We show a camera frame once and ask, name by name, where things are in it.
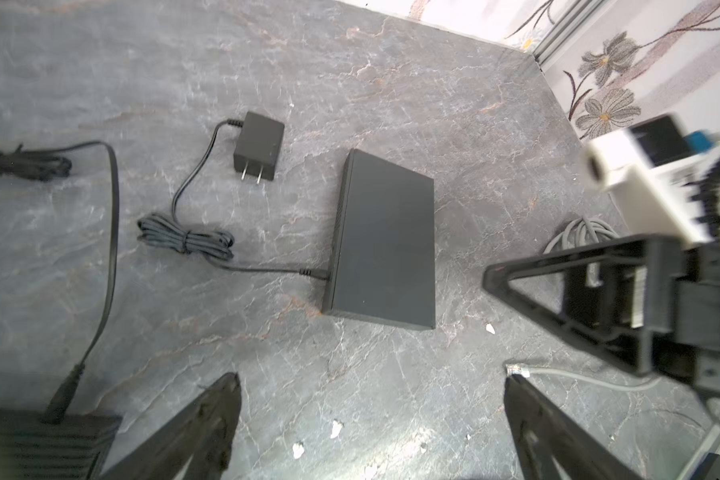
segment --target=floral wallpaper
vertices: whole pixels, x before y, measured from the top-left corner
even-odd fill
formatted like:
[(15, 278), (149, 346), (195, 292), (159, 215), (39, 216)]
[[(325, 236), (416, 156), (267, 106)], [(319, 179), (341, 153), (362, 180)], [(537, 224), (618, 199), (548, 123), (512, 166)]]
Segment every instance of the floral wallpaper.
[(574, 0), (342, 0), (532, 52)]
[[(711, 81), (720, 74), (720, 57), (714, 57), (720, 52), (720, 0), (612, 2), (584, 28), (587, 32), (544, 68), (582, 140), (670, 112), (673, 104), (683, 104), (689, 94), (699, 96), (699, 90), (707, 88), (702, 77)], [(609, 35), (609, 30), (616, 33)], [(596, 38), (602, 46), (593, 42)], [(694, 68), (702, 59), (713, 64), (714, 74)], [(668, 84), (678, 88), (670, 90)], [(663, 111), (657, 111), (652, 95), (662, 97)], [(716, 96), (720, 102), (720, 91)], [(654, 108), (645, 112), (645, 104)], [(694, 117), (691, 123), (698, 120)]]

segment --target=marble surface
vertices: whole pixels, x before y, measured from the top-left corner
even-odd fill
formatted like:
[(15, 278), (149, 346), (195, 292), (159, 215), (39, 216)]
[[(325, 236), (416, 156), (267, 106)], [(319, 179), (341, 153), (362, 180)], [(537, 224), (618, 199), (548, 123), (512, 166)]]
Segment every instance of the marble surface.
[[(350, 148), (426, 174), (436, 330), (322, 316), (319, 281), (136, 241), (214, 123), (249, 109), (286, 124), (275, 181), (241, 182), (223, 131), (180, 218), (230, 229), (241, 262), (324, 266)], [(564, 220), (616, 218), (578, 178), (580, 144), (526, 54), (329, 0), (0, 2), (0, 148), (90, 138), (119, 157), (119, 273), (72, 410), (124, 417), (110, 464), (238, 371), (225, 478), (520, 478), (505, 361), (627, 381), (480, 289), (487, 264), (536, 254)], [(66, 180), (0, 178), (0, 406), (42, 408), (93, 335), (108, 184), (103, 151), (76, 154)], [(629, 394), (534, 382), (649, 478), (675, 475), (709, 425), (669, 381)]]

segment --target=black router box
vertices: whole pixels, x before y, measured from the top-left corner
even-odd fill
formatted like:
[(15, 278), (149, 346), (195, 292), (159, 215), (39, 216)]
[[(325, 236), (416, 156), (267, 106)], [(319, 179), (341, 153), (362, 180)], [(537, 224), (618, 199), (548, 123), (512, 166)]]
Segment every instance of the black router box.
[(351, 150), (322, 312), (434, 328), (434, 182)]

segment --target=gray flower print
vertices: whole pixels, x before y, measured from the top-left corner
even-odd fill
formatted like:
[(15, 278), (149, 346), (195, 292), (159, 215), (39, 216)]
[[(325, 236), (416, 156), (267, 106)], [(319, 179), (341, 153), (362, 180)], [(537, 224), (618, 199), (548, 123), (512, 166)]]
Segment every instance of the gray flower print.
[(588, 113), (576, 119), (576, 126), (586, 130), (584, 136), (589, 138), (607, 134), (614, 127), (626, 127), (641, 112), (640, 107), (630, 105), (634, 100), (634, 93), (625, 88), (609, 91), (603, 103), (590, 98), (584, 102)]
[(603, 43), (602, 54), (587, 52), (581, 57), (584, 63), (579, 67), (579, 77), (595, 72), (595, 84), (602, 87), (613, 72), (623, 73), (631, 67), (636, 54), (637, 44), (622, 32)]

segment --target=gray marble tabletop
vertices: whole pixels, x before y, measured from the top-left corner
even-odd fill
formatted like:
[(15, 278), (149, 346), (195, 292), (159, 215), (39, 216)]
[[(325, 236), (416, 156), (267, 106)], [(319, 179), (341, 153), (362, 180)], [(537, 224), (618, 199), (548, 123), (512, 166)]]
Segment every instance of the gray marble tabletop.
[[(350, 148), (426, 174), (436, 330), (323, 316), (317, 280), (136, 241), (212, 126), (248, 110), (286, 124), (275, 180), (241, 182), (223, 131), (180, 218), (231, 230), (241, 262), (325, 265)], [(0, 1), (0, 149), (91, 138), (120, 162), (120, 270), (72, 410), (124, 417), (110, 464), (237, 371), (225, 478), (520, 478), (505, 361), (628, 381), (480, 288), (487, 264), (537, 254), (565, 220), (617, 218), (583, 186), (579, 141), (529, 55), (331, 0)], [(103, 151), (73, 159), (66, 180), (0, 178), (0, 406), (42, 408), (100, 314), (109, 175)], [(535, 291), (551, 299), (554, 284)], [(669, 381), (534, 382), (650, 478), (675, 475), (709, 425)]]

